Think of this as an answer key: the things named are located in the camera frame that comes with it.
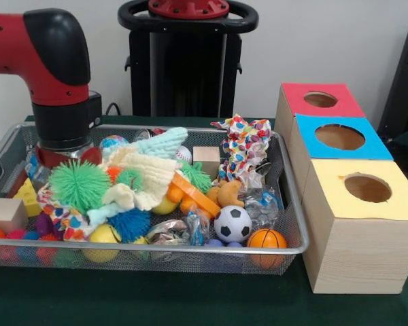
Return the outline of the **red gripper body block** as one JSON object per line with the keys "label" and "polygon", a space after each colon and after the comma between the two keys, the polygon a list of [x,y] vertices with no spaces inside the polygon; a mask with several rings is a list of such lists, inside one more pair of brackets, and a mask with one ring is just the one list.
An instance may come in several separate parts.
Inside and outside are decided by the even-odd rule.
{"label": "red gripper body block", "polygon": [[102,161],[102,154],[99,147],[92,145],[84,146],[75,151],[52,151],[44,149],[40,145],[37,146],[37,160],[46,168],[52,169],[61,163],[66,163],[69,160],[80,160],[81,162],[88,161],[92,164],[98,165]]}

